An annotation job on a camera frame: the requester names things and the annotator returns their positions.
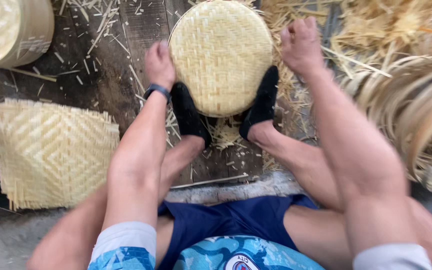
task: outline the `navy blue shorts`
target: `navy blue shorts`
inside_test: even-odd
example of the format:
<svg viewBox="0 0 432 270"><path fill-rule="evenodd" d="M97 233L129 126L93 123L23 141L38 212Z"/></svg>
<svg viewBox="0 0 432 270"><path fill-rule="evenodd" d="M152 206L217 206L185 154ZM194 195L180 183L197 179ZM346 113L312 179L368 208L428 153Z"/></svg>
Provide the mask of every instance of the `navy blue shorts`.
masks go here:
<svg viewBox="0 0 432 270"><path fill-rule="evenodd" d="M173 269L184 249L214 236L256 236L298 250L283 224L284 213L290 205L317 209L304 194L263 196L213 206L164 201L158 215L172 215L174 228L171 243L158 269Z"/></svg>

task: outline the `shirt sleeve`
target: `shirt sleeve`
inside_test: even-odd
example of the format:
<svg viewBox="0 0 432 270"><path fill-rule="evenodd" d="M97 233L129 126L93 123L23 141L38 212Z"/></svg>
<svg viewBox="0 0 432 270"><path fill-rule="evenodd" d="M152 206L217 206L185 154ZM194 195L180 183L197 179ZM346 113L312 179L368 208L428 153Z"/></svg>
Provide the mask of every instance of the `shirt sleeve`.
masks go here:
<svg viewBox="0 0 432 270"><path fill-rule="evenodd" d="M102 231L91 255L88 270L154 270L156 230L130 221Z"/></svg>
<svg viewBox="0 0 432 270"><path fill-rule="evenodd" d="M354 270L432 270L426 250L415 243L388 243L359 253Z"/></svg>

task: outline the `black watch strap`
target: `black watch strap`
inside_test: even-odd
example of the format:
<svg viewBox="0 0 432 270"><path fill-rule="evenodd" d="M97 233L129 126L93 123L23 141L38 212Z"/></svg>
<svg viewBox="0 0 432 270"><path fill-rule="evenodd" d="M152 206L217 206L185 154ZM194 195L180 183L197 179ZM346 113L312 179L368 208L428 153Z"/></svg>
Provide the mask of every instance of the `black watch strap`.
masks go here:
<svg viewBox="0 0 432 270"><path fill-rule="evenodd" d="M149 95L151 95L151 93L153 93L153 91L158 91L160 93L162 93L166 99L167 99L167 104L171 103L171 94L168 92L168 90L158 84L152 83L149 85L149 87L146 89L146 92L144 93L143 98L145 100L148 99Z"/></svg>

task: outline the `black sock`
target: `black sock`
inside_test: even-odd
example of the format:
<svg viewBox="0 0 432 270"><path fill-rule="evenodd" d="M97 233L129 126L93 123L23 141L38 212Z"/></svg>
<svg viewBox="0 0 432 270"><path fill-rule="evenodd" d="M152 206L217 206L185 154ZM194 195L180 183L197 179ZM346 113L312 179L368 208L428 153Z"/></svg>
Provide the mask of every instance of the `black sock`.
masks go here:
<svg viewBox="0 0 432 270"><path fill-rule="evenodd" d="M176 115L179 133L181 135L195 135L204 139L204 147L211 144L211 135L199 120L193 98L189 95L188 88L184 83L175 83L171 90L173 111Z"/></svg>
<svg viewBox="0 0 432 270"><path fill-rule="evenodd" d="M249 128L262 121L272 120L275 116L276 94L278 93L279 73L276 66L270 67L264 75L248 115L239 127L239 134L248 140Z"/></svg>

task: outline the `hand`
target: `hand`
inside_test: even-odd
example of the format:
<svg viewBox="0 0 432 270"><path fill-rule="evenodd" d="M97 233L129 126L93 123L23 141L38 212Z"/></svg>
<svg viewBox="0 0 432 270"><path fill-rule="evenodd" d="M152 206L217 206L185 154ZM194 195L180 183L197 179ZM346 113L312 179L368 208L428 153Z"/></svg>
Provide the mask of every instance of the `hand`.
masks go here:
<svg viewBox="0 0 432 270"><path fill-rule="evenodd" d="M155 42L151 46L146 52L144 65L149 81L171 92L176 80L176 71L170 57L167 41Z"/></svg>
<svg viewBox="0 0 432 270"><path fill-rule="evenodd" d="M283 61L303 77L324 69L324 58L315 17L297 19L281 31Z"/></svg>

